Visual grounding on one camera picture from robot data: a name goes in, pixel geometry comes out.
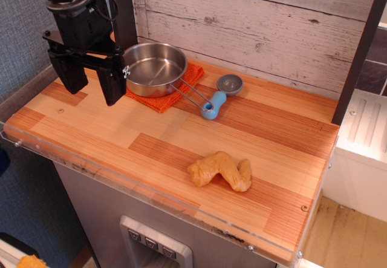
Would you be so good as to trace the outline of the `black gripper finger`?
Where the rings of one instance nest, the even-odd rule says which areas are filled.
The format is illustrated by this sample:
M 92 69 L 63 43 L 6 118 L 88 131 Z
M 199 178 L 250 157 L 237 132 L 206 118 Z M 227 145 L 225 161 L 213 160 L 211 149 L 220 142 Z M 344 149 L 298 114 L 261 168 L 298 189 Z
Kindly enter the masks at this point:
M 61 79 L 64 87 L 71 93 L 78 93 L 83 87 L 88 84 L 83 66 L 74 61 L 70 55 L 55 55 L 53 52 L 48 52 L 51 64 Z
M 114 105 L 126 94 L 124 67 L 125 61 L 122 54 L 100 60 L 97 75 L 108 106 Z

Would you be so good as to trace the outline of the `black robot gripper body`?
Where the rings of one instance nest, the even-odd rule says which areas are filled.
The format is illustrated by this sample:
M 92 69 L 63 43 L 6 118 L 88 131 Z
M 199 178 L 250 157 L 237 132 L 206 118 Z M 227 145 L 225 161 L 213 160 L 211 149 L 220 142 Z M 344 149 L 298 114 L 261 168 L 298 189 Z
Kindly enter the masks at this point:
M 70 55 L 76 62 L 85 59 L 85 65 L 93 68 L 97 68 L 100 62 L 89 59 L 88 53 L 106 57 L 123 55 L 122 48 L 110 38 L 112 18 L 105 0 L 48 0 L 46 7 L 52 12 L 58 27 L 57 32 L 43 35 L 50 52 L 58 56 Z

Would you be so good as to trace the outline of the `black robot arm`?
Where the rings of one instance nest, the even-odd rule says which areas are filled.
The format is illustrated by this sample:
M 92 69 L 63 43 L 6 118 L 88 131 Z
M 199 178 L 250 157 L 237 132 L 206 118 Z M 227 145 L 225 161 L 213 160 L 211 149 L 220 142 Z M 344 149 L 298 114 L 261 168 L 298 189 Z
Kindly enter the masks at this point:
M 58 29 L 45 31 L 51 64 L 64 87 L 78 93 L 88 84 L 85 69 L 97 72 L 106 104 L 126 94 L 123 48 L 111 39 L 118 6 L 110 13 L 106 0 L 47 0 Z

